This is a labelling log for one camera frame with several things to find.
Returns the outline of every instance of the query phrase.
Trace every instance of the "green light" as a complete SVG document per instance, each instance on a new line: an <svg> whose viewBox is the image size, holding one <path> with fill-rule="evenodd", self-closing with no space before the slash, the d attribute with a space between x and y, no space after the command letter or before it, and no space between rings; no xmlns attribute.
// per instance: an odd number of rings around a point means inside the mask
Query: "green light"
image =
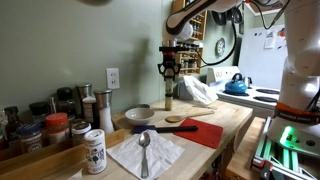
<svg viewBox="0 0 320 180"><path fill-rule="evenodd" d="M281 144L285 144L285 143L286 143L287 137L288 137L289 133L291 132L291 130L292 130L292 127L291 127L291 126L287 126L287 127L284 129L284 131L283 131L283 133L282 133L282 136L281 136L281 138L280 138L280 143L281 143Z"/></svg>

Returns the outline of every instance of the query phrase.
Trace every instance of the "pepper grinder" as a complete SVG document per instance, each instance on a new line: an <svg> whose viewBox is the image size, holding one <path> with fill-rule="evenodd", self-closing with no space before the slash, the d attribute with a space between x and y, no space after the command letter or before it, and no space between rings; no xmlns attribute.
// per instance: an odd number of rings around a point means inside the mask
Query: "pepper grinder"
<svg viewBox="0 0 320 180"><path fill-rule="evenodd" d="M92 84L81 83L81 84L76 85L76 89L77 89L78 97L80 99L80 108L81 108L80 117L84 118L84 109L83 109L82 100L86 97L91 96Z"/></svg>
<svg viewBox="0 0 320 180"><path fill-rule="evenodd" d="M100 129L106 134L114 132L113 124L111 121L111 97L112 90L110 89L99 89L93 91L100 115Z"/></svg>

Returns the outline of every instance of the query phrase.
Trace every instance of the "white bowl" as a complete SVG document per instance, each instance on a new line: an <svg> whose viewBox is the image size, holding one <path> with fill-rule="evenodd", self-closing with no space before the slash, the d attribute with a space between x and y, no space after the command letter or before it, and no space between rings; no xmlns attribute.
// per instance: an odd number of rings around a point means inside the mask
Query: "white bowl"
<svg viewBox="0 0 320 180"><path fill-rule="evenodd" d="M149 108L133 108L125 113L128 122L135 126L148 124L153 115L154 112Z"/></svg>

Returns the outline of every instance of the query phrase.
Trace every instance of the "white refrigerator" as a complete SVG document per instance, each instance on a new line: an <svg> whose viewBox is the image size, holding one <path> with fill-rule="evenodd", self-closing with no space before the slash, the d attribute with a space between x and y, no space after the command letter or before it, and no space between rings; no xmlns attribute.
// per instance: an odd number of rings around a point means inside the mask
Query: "white refrigerator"
<svg viewBox="0 0 320 180"><path fill-rule="evenodd" d="M238 67L252 85L280 89L282 70L287 57L284 25L244 31Z"/></svg>

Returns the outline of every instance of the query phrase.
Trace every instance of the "red lid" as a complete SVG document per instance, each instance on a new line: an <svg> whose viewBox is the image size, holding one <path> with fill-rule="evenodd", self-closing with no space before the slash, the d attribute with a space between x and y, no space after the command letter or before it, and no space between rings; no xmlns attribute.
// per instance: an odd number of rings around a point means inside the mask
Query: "red lid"
<svg viewBox="0 0 320 180"><path fill-rule="evenodd" d="M55 126L68 121L67 113L55 113L46 117L47 126Z"/></svg>

